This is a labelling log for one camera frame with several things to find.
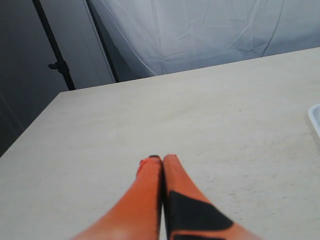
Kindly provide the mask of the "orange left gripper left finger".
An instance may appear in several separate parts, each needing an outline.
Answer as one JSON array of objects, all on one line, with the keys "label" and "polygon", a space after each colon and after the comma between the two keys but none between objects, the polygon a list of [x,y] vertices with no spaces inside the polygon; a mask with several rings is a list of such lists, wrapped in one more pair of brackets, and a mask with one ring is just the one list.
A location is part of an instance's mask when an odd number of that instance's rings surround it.
[{"label": "orange left gripper left finger", "polygon": [[134,183],[97,222],[74,240],[158,240],[162,207],[162,160],[140,161]]}]

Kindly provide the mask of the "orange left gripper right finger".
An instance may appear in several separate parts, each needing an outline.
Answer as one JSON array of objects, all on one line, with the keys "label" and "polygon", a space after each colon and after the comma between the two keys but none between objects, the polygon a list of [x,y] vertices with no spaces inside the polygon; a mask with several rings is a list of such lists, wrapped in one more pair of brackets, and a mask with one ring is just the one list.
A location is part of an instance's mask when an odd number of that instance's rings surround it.
[{"label": "orange left gripper right finger", "polygon": [[163,159],[164,215],[169,240],[260,240],[217,209],[198,189],[175,154]]}]

